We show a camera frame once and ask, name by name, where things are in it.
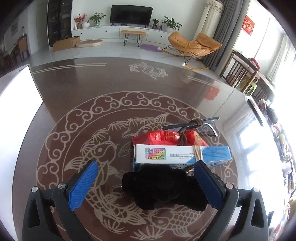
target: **red flowers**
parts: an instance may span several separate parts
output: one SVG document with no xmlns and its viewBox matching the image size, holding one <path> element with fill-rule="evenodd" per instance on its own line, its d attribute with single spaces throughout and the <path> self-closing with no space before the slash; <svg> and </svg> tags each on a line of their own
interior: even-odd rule
<svg viewBox="0 0 296 241">
<path fill-rule="evenodd" d="M 78 15 L 78 17 L 74 18 L 75 22 L 77 22 L 78 24 L 81 24 L 83 22 L 83 20 L 85 19 L 87 13 L 84 13 L 83 16 L 81 16 L 80 14 Z"/>
</svg>

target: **white vase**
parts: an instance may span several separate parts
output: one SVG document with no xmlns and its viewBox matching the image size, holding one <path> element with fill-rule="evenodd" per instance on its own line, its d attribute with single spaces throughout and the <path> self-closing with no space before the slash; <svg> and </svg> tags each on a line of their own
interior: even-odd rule
<svg viewBox="0 0 296 241">
<path fill-rule="evenodd" d="M 166 31 L 171 34 L 172 32 L 175 31 L 175 29 L 174 28 L 167 27 Z"/>
<path fill-rule="evenodd" d="M 88 23 L 88 22 L 84 22 L 83 24 L 82 24 L 82 27 L 83 28 L 88 28 L 90 26 L 90 23 Z"/>
</svg>

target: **white box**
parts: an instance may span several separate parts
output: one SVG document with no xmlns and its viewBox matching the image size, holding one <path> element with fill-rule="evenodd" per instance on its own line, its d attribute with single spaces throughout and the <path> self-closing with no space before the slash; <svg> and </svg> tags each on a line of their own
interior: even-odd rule
<svg viewBox="0 0 296 241">
<path fill-rule="evenodd" d="M 228 146 L 201 146 L 201 160 L 209 168 L 218 167 L 229 160 L 231 154 Z M 135 146 L 133 171 L 136 172 L 141 164 L 167 164 L 174 168 L 189 168 L 198 161 L 195 160 L 192 146 L 142 145 Z"/>
</svg>

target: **green plant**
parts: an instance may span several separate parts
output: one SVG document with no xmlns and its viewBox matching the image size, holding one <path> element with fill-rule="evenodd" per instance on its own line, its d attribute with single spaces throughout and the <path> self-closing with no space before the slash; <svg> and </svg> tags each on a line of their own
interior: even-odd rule
<svg viewBox="0 0 296 241">
<path fill-rule="evenodd" d="M 159 20 L 156 18 L 152 19 L 152 21 L 153 21 L 154 25 L 157 25 L 159 23 Z"/>
<path fill-rule="evenodd" d="M 89 20 L 87 21 L 89 23 L 90 20 L 92 20 L 94 23 L 99 22 L 100 20 L 102 20 L 106 15 L 102 14 L 102 13 L 95 13 L 94 15 L 92 15 Z"/>
<path fill-rule="evenodd" d="M 167 27 L 173 28 L 175 30 L 179 30 L 180 27 L 182 27 L 182 24 L 179 22 L 175 22 L 175 20 L 169 19 L 168 17 L 164 16 L 166 19 L 163 21 L 163 23 L 167 24 Z"/>
</svg>

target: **metal screw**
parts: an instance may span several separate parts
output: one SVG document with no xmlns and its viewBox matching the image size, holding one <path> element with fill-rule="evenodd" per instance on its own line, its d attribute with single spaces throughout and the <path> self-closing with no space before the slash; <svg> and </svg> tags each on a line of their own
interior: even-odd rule
<svg viewBox="0 0 296 241">
<path fill-rule="evenodd" d="M 260 189 L 257 187 L 253 187 L 254 192 L 260 192 Z"/>
<path fill-rule="evenodd" d="M 66 186 L 65 183 L 60 183 L 60 184 L 58 185 L 58 188 L 59 188 L 59 189 L 63 189 L 65 186 Z"/>
<path fill-rule="evenodd" d="M 226 183 L 226 187 L 227 187 L 228 189 L 232 189 L 232 188 L 234 188 L 234 186 L 233 186 L 231 183 Z"/>
<path fill-rule="evenodd" d="M 33 187 L 32 188 L 32 192 L 37 192 L 37 190 L 38 190 L 38 187 Z"/>
</svg>

